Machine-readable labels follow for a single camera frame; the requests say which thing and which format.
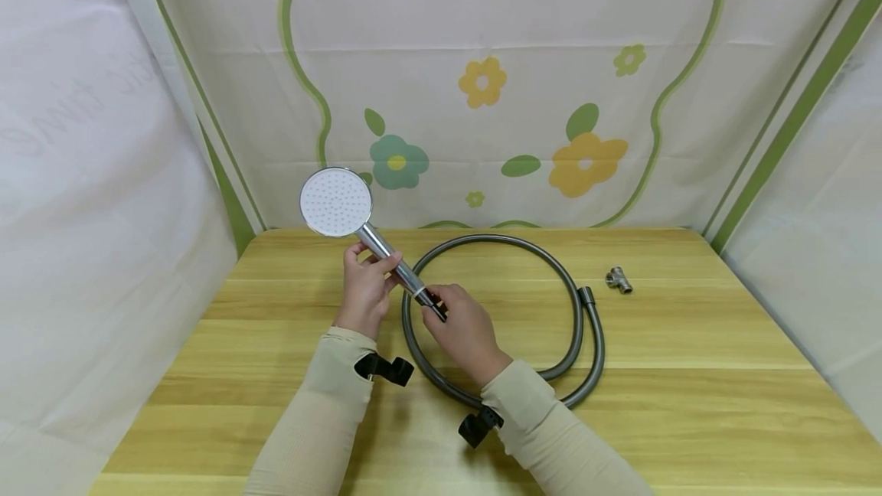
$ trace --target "white backdrop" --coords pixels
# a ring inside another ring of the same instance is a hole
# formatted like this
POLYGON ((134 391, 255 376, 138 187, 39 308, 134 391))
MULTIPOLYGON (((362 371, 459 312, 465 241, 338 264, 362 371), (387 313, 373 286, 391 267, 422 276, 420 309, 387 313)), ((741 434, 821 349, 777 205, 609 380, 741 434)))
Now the white backdrop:
POLYGON ((882 21, 724 258, 882 442, 882 21))
POLYGON ((1 1, 0 494, 86 494, 235 259, 126 0, 1 1))
POLYGON ((381 226, 704 227, 835 1, 160 0, 254 231, 321 165, 381 226))

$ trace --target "shower head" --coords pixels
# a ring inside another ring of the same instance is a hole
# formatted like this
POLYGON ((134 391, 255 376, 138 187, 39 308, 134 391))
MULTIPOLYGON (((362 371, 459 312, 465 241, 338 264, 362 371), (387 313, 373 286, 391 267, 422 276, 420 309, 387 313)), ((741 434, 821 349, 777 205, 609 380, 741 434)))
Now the shower head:
MULTIPOLYGON (((325 167, 314 172, 300 191, 300 214, 309 229, 329 237, 354 234, 378 259, 383 259, 395 250, 371 226, 372 208, 367 183, 344 167, 325 167)), ((441 321, 447 321, 447 307, 427 291, 404 259, 395 266, 395 274, 417 303, 429 306, 441 321)))
POLYGON ((309 177, 300 192, 300 213, 315 233, 329 237, 355 234, 371 218, 371 189, 343 167, 328 167, 309 177))

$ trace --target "person's right hand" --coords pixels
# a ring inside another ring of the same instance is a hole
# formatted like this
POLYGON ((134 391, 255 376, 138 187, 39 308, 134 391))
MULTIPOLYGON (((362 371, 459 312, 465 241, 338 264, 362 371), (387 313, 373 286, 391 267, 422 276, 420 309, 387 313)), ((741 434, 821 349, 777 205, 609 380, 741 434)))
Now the person's right hand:
POLYGON ((460 286, 427 286, 447 305, 447 322, 423 306, 423 323, 451 357, 480 387, 493 381, 511 364, 511 357, 499 349, 491 316, 460 286))

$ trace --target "chrome shower handle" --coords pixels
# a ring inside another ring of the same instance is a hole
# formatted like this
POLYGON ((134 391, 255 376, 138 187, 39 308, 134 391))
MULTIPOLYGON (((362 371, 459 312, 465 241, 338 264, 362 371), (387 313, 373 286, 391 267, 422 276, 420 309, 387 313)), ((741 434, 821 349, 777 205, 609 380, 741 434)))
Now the chrome shower handle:
MULTIPOLYGON (((367 246, 371 253, 375 254, 378 259, 385 259, 395 253, 393 247, 391 247, 389 242, 378 233, 376 228, 373 228, 371 223, 364 223, 361 228, 355 231, 355 236, 358 236, 358 239, 361 240, 361 242, 364 243, 364 245, 367 246)), ((437 300, 435 295, 432 295, 427 291, 423 280, 413 273, 413 270, 404 262, 404 259, 401 259, 398 266, 395 266, 395 274, 398 275, 401 285, 408 293, 413 295, 416 302, 422 306, 429 306, 432 311, 435 312, 437 317, 441 318, 441 321, 447 321, 447 307, 437 300)))

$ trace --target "beige sleeve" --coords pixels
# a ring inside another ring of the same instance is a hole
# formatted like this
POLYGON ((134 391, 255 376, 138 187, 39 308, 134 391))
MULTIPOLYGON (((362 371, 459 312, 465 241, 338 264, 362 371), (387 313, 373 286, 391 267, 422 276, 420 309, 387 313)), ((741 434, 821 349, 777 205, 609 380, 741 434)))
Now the beige sleeve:
POLYGON ((348 329, 331 328, 322 336, 299 390, 254 462, 244 496, 340 491, 373 388, 354 366, 376 350, 375 341, 348 329))
POLYGON ((554 396, 533 368, 515 361, 487 384, 483 403, 505 421, 505 453, 547 496, 632 496, 652 490, 615 450, 554 396))

